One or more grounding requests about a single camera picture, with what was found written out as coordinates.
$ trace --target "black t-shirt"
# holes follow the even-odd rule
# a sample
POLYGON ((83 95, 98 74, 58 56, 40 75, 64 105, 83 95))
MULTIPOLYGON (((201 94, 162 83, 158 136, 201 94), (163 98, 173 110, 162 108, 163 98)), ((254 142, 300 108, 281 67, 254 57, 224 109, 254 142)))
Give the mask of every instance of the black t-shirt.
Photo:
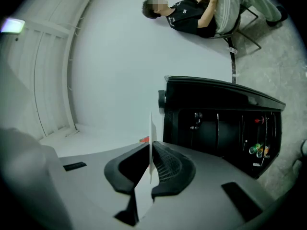
POLYGON ((207 27, 197 28, 198 20, 201 18, 210 0, 202 0, 197 3, 196 0, 183 0, 174 4, 175 9, 167 21, 173 29, 185 33, 195 34, 201 37, 213 37, 215 35, 216 23, 214 17, 207 27))

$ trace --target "sneaker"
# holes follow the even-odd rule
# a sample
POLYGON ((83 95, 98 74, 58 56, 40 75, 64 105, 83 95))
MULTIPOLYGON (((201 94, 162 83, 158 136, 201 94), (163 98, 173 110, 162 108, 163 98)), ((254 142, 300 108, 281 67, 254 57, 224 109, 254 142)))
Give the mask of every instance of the sneaker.
POLYGON ((277 9, 282 14, 282 18, 278 21, 267 21, 268 26, 276 26, 279 22, 282 22, 288 18, 288 13, 282 6, 277 6, 277 9))

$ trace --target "dark hair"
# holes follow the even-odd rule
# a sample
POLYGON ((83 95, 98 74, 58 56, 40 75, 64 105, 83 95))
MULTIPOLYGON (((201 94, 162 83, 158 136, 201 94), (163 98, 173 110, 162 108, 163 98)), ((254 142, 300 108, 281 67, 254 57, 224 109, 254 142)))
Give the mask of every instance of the dark hair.
POLYGON ((154 0, 145 0, 143 2, 143 7, 142 7, 143 15, 145 15, 147 18, 150 19, 156 19, 158 17, 161 17, 159 13, 154 12, 153 1, 154 0))

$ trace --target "gray pants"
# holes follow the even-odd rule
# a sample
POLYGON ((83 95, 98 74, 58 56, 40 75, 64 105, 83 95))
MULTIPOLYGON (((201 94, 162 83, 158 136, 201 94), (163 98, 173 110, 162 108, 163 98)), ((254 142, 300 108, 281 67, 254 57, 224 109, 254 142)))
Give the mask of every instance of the gray pants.
POLYGON ((268 21, 278 21, 282 17, 275 5, 268 0, 218 0, 214 14, 218 34, 227 33, 234 28, 240 4, 254 6, 268 21))

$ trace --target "black machine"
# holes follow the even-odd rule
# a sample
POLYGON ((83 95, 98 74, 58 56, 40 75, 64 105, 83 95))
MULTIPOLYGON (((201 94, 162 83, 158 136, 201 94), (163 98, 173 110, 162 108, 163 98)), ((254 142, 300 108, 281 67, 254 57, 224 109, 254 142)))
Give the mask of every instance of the black machine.
POLYGON ((278 156, 285 103, 224 81, 165 80, 166 91, 159 91, 163 142, 219 156, 254 178, 278 156))

